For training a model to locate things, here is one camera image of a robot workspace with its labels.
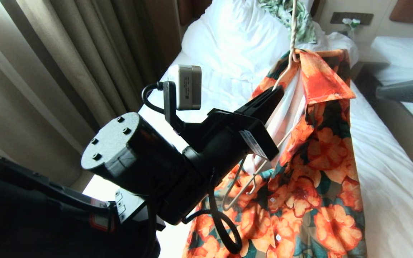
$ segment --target green patterned fabric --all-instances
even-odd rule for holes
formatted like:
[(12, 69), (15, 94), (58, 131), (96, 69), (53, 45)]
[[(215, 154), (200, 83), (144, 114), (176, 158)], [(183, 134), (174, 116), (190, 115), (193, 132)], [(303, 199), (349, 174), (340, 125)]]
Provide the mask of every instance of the green patterned fabric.
[[(259, 4), (291, 31), (292, 0), (259, 0)], [(305, 9), (305, 5), (301, 2), (297, 2), (296, 40), (300, 43), (317, 42), (312, 17), (310, 16), (310, 12)]]

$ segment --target small white camera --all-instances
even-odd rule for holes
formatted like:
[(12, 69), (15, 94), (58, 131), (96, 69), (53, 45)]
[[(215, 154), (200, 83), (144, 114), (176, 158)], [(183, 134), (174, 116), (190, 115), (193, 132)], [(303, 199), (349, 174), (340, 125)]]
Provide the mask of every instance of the small white camera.
[(195, 65), (174, 65), (168, 80), (176, 84), (176, 109), (198, 110), (202, 100), (202, 69)]

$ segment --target screw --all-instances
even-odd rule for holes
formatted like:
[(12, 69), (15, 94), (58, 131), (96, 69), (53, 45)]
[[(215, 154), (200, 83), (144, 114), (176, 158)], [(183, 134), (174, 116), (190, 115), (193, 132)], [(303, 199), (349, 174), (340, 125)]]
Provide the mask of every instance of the screw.
[(93, 158), (94, 160), (99, 160), (99, 159), (101, 158), (101, 154), (100, 154), (100, 153), (95, 153), (95, 154), (92, 156), (92, 158)]
[(128, 127), (124, 128), (124, 130), (122, 130), (122, 132), (123, 132), (124, 134), (129, 134), (131, 131), (132, 131), (132, 130), (131, 130), (130, 128), (128, 128)]

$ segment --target label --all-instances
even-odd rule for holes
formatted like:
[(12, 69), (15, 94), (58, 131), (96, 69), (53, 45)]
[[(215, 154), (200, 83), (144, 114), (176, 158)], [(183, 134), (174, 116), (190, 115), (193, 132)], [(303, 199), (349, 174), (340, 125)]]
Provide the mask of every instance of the label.
[(241, 137), (243, 137), (244, 141), (248, 145), (248, 147), (254, 152), (254, 154), (261, 156), (265, 159), (268, 159), (267, 156), (264, 154), (264, 151), (261, 149), (259, 144), (256, 142), (256, 139), (254, 139), (253, 134), (251, 134), (247, 130), (242, 130), (239, 131)]
[[(107, 202), (99, 201), (94, 198), (92, 198), (92, 201), (90, 202), (90, 204), (92, 204), (93, 206), (101, 207), (101, 208), (108, 207)], [(104, 232), (108, 231), (108, 216), (91, 213), (89, 217), (89, 223), (91, 227), (96, 228), (97, 230), (102, 230)], [(114, 231), (114, 219), (113, 219), (113, 215), (111, 215), (110, 232), (112, 233), (113, 231)]]

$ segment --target white bedsheet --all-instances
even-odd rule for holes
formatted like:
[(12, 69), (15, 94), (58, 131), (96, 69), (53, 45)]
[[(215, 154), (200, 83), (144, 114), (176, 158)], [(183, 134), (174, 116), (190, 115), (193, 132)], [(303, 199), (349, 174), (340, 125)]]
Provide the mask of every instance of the white bedsheet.
[[(195, 65), (183, 52), (174, 64)], [(234, 111), (247, 102), (255, 87), (206, 67), (202, 67), (202, 84), (202, 108), (178, 111), (182, 120), (201, 122), (211, 108)], [(369, 257), (413, 258), (413, 163), (353, 83), (351, 88), (357, 95), (351, 100), (351, 135), (362, 187)], [(149, 100), (162, 106), (162, 92), (152, 93)], [(147, 106), (139, 113), (178, 150), (187, 146), (161, 114)], [(84, 193), (112, 200), (116, 189), (114, 184), (94, 176)], [(179, 224), (167, 225), (158, 232), (160, 257), (180, 257), (189, 230), (190, 224)]]
[[(376, 37), (371, 50), (390, 63), (390, 66), (374, 72), (383, 85), (413, 80), (413, 38)], [(403, 102), (403, 105), (413, 114), (413, 103)]]

